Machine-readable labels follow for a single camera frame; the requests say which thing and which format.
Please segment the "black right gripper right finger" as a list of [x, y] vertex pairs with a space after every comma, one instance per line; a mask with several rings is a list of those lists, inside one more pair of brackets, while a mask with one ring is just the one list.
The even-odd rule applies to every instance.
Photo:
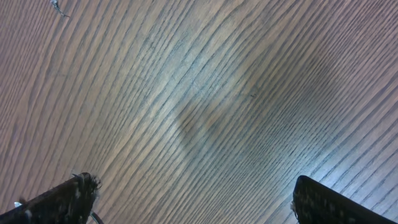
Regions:
[[296, 180], [291, 210], [299, 224], [396, 224], [306, 175]]

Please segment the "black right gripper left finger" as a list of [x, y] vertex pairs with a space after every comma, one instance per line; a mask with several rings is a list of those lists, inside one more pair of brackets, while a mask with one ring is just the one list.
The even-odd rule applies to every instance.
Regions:
[[95, 175], [74, 174], [31, 200], [20, 198], [12, 210], [1, 214], [1, 224], [86, 224], [89, 218], [101, 224], [93, 211], [100, 184]]

